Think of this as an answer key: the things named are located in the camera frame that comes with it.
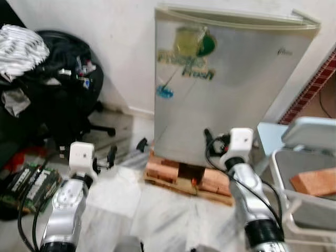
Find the silver mini fridge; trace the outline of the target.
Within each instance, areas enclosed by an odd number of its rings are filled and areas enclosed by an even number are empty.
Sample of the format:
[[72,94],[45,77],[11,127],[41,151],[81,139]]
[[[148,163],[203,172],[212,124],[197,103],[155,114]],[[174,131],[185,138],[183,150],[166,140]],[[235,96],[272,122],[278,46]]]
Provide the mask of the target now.
[[321,25],[281,17],[159,5],[154,10],[154,154],[205,165],[212,136],[255,128]]

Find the black caster wheel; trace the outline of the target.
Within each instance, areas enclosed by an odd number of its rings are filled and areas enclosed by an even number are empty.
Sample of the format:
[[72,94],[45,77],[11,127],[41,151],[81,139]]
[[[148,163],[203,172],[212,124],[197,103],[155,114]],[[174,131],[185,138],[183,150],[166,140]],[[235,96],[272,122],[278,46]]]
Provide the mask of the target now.
[[139,151],[140,153],[144,153],[149,146],[149,142],[147,138],[141,139],[137,145],[136,145],[136,150]]

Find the light blue plastic chair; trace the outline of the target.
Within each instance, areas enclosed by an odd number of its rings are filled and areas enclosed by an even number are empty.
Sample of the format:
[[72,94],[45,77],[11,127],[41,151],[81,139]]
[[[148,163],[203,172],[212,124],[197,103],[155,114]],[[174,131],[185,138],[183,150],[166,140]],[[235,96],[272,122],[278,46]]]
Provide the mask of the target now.
[[270,156],[274,151],[283,149],[282,136],[288,129],[288,125],[260,122],[257,125],[257,133],[265,156]]

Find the stack of red bricks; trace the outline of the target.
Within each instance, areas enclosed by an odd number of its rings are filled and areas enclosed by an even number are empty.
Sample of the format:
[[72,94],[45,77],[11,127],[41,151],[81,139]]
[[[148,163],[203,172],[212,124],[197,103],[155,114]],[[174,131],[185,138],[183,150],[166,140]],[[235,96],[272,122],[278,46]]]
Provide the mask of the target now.
[[145,182],[170,188],[182,194],[231,197],[228,177],[219,170],[190,165],[150,153],[144,171]]

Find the wooden pallet board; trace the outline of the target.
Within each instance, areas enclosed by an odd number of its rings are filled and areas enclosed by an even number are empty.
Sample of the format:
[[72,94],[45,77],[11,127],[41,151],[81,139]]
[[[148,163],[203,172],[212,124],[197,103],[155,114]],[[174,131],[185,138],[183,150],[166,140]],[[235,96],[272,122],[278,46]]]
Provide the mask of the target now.
[[161,178],[144,176],[143,180],[145,183],[163,187],[170,191],[176,192],[177,194],[187,195],[191,197],[199,197],[219,204],[234,206],[235,200],[229,195],[220,195],[216,193],[211,193],[207,191],[202,191],[192,184],[192,181],[187,178],[176,178],[174,182],[169,182],[162,180]]

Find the green printed packs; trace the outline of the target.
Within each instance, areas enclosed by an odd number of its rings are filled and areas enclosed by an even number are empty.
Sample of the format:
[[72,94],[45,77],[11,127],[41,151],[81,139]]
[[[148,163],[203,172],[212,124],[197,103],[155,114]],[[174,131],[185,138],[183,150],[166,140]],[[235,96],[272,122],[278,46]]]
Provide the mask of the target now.
[[0,187],[0,209],[16,211],[24,203],[24,213],[41,212],[61,183],[60,173],[53,168],[24,165],[24,168],[9,176],[9,183],[5,187]]

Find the red plastic bag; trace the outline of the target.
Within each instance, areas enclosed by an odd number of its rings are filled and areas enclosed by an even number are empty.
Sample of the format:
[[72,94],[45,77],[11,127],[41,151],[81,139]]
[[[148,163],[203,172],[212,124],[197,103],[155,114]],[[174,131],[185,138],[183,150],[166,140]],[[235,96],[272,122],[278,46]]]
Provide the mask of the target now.
[[39,158],[45,158],[47,153],[47,148],[43,146],[30,146],[23,148],[15,153],[9,161],[2,166],[2,170],[14,173],[15,171],[18,171],[24,163],[26,163],[27,156],[29,156],[29,154],[35,154]]

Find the silver left robot leg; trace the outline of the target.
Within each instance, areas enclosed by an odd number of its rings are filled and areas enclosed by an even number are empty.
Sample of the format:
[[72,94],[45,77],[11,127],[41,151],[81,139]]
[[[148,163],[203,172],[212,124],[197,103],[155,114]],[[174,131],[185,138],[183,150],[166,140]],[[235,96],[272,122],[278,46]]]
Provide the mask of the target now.
[[121,237],[113,252],[144,252],[144,244],[138,237]]

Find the silver robot leg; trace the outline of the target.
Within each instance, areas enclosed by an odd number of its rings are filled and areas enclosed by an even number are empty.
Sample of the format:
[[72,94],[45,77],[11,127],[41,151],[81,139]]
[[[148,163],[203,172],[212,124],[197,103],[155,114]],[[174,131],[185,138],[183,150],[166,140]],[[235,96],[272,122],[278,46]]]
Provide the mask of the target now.
[[144,244],[138,237],[121,237],[113,252],[144,252]]
[[217,252],[217,251],[204,245],[197,245],[196,247],[190,249],[189,252]]

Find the loose red brick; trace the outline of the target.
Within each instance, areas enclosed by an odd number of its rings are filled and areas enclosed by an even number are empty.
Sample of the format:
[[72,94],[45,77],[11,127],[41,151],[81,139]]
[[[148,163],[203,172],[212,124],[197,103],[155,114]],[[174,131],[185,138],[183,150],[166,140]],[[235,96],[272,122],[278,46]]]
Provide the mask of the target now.
[[336,168],[305,171],[290,179],[296,192],[317,197],[336,194]]

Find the grey crumpled cloth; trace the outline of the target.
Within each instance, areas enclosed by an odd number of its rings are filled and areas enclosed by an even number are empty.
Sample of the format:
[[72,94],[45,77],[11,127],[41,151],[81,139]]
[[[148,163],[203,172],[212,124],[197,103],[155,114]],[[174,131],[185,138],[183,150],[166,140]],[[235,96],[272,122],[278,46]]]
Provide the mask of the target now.
[[31,105],[29,97],[20,88],[3,91],[0,100],[5,110],[16,118]]

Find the silver right robot leg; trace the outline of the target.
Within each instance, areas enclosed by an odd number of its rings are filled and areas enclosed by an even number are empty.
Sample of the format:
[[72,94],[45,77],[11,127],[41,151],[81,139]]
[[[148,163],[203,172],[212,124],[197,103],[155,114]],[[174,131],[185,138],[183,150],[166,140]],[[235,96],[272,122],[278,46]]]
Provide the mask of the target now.
[[189,252],[217,252],[217,251],[204,245],[197,245],[196,247],[190,249]]

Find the white striped cloth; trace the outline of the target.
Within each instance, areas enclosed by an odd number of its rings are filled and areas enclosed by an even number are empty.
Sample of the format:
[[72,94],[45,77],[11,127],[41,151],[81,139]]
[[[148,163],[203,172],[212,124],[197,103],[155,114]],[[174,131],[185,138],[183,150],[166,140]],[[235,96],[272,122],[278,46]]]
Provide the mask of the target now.
[[35,31],[10,24],[0,27],[0,77],[5,81],[35,69],[49,55],[48,46]]

